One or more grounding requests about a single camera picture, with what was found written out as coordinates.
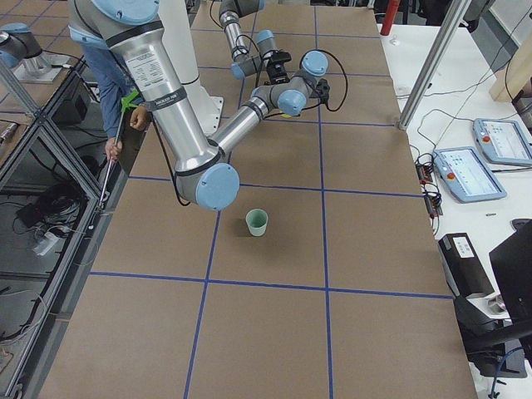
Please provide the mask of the person's hand on stick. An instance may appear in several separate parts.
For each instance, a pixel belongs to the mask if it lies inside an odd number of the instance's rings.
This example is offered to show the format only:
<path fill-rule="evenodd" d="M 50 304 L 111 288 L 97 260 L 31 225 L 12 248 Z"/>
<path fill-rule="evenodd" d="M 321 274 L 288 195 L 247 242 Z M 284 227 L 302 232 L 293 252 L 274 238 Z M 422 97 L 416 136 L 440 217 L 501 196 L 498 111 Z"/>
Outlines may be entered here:
<path fill-rule="evenodd" d="M 108 161 L 118 161 L 118 158 L 122 152 L 122 141 L 116 137 L 111 137 L 106 141 L 105 153 Z"/>

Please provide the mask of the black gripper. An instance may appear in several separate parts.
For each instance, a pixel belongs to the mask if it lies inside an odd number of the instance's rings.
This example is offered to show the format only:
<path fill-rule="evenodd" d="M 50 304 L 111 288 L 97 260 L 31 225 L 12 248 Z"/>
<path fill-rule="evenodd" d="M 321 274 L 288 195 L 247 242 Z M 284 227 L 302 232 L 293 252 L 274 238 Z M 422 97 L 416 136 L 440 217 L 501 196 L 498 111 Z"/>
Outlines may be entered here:
<path fill-rule="evenodd" d="M 320 104 L 328 104 L 330 86 L 326 79 L 320 79 L 317 85 L 313 88 L 311 98 L 318 99 Z"/>
<path fill-rule="evenodd" d="M 289 82 L 288 73 L 285 68 L 287 62 L 292 61 L 289 52 L 282 50 L 272 50 L 265 58 L 266 72 L 271 85 L 284 84 Z"/>

